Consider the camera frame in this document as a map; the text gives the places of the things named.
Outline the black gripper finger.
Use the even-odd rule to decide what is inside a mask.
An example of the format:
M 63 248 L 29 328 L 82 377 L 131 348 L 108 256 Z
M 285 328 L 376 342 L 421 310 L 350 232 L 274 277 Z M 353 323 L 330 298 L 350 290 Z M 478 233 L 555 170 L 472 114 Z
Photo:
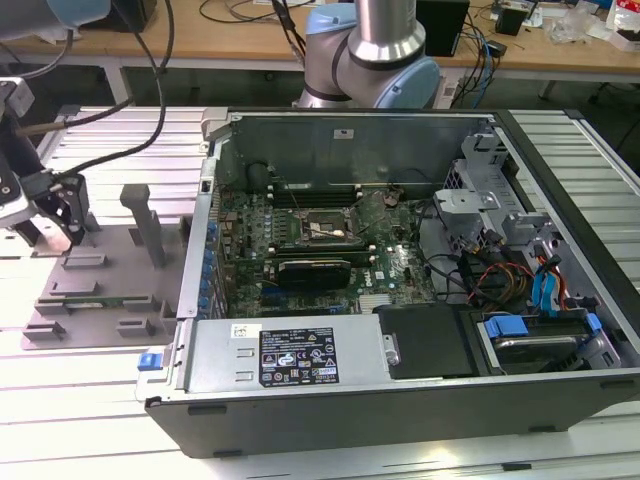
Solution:
M 26 244 L 33 248 L 38 242 L 38 228 L 31 220 L 26 220 L 13 225 L 11 231 L 18 234 Z
M 85 177 L 79 173 L 56 177 L 50 192 L 57 201 L 55 221 L 71 244 L 79 245 L 88 230 L 89 199 Z

